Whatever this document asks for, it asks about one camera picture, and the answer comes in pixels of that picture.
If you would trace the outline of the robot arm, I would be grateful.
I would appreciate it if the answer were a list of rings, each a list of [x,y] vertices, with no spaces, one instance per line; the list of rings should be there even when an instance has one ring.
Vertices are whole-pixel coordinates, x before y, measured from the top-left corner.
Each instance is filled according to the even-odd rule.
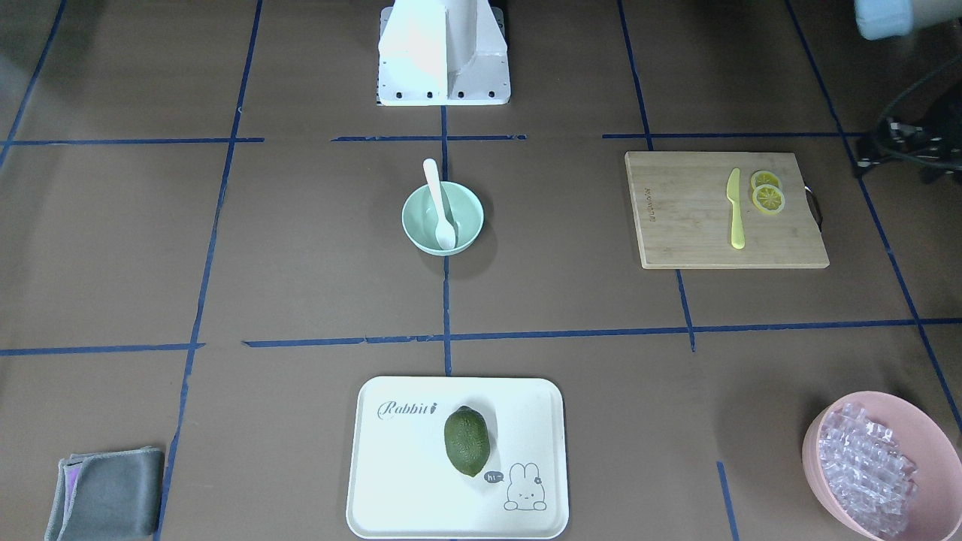
[[[960,1],[855,1],[855,21],[869,41],[909,35],[961,17]]]

